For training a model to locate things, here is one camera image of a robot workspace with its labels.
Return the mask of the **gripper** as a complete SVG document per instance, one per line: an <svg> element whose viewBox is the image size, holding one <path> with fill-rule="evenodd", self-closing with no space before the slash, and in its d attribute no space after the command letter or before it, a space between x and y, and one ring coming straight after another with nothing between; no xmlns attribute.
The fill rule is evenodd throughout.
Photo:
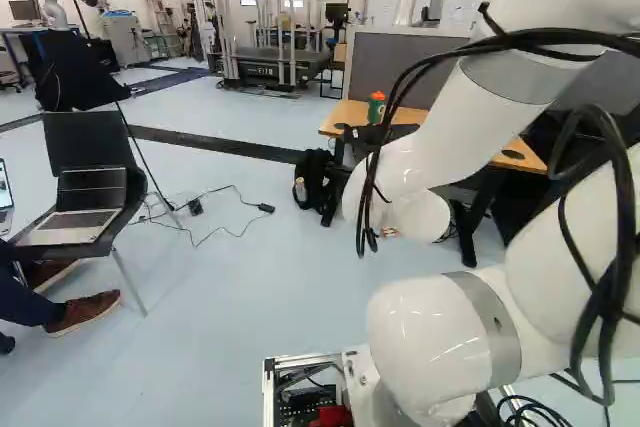
<svg viewBox="0 0 640 427"><path fill-rule="evenodd" d="M343 124L341 139L345 144L359 148L376 148L387 140L388 134L381 124L353 126Z"/></svg>

